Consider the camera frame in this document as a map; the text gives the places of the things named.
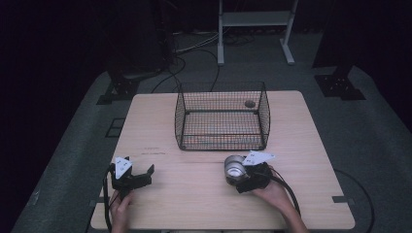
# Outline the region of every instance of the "dark background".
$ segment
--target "dark background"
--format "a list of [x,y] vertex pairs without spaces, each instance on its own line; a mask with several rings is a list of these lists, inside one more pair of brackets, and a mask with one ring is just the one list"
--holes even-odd
[[[217,29],[218,1],[170,2],[173,31]],[[239,2],[246,11],[289,5]],[[372,77],[410,130],[411,10],[409,1],[300,0],[293,26],[296,33],[325,30],[314,66],[353,62]],[[1,220],[8,231],[108,60],[123,59],[143,71],[164,68],[167,47],[157,1],[8,0],[0,2],[0,17]]]

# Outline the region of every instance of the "gray carpet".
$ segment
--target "gray carpet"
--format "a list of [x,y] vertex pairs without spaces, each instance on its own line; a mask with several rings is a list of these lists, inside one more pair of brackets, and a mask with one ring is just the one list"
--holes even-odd
[[[370,195],[376,215],[372,232],[410,232],[411,133],[373,80],[356,67],[349,78],[366,100],[342,101],[323,96],[314,76],[330,74],[333,68],[311,68],[321,37],[322,34],[292,34],[294,66],[286,63],[280,35],[255,36],[247,45],[225,47],[219,82],[263,81],[268,90],[302,92],[332,166],[354,177]],[[179,48],[185,48],[204,39],[180,35],[176,41]],[[214,54],[217,50],[216,46],[203,49]],[[185,69],[177,75],[181,82],[212,82],[217,75],[216,60],[208,52],[193,51],[180,57],[186,62]],[[177,72],[182,65],[176,59],[170,70]],[[142,81],[138,93],[150,93],[168,76],[168,72],[163,72]],[[13,232],[100,232],[88,223],[118,141],[107,138],[106,133],[114,118],[126,117],[130,105],[130,101],[96,105],[109,82],[109,76],[103,73],[90,87],[35,189],[40,191],[37,201],[30,200]],[[155,90],[175,91],[173,79]],[[352,201],[350,207],[357,223],[349,232],[365,232],[371,221],[365,194],[348,176],[337,173],[337,178]]]

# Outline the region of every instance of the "person's left hand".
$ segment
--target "person's left hand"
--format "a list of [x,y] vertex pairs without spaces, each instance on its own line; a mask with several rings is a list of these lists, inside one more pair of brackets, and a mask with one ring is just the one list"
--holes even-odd
[[120,200],[120,194],[117,190],[113,192],[110,200],[110,213],[112,214],[112,233],[124,233],[128,230],[128,205],[131,204],[134,198],[134,192],[130,191],[123,200]]

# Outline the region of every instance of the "wooden tabletop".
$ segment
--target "wooden tabletop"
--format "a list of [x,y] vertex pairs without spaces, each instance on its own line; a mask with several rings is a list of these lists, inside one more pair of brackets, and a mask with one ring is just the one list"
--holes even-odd
[[[269,160],[296,195],[309,229],[351,229],[355,221],[325,148],[298,91],[267,91],[271,125]],[[247,151],[182,151],[174,134],[177,94],[139,94],[131,103],[115,157],[130,156],[133,175],[154,164],[153,183],[136,189],[130,205],[133,229],[263,230],[284,229],[282,216],[252,193],[239,194],[226,183],[224,160]],[[107,228],[104,205],[90,222]]]

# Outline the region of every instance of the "metal mesh basket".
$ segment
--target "metal mesh basket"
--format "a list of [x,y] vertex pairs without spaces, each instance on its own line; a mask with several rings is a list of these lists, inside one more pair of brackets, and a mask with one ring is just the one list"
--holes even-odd
[[180,84],[175,135],[181,150],[264,150],[269,130],[264,83]]

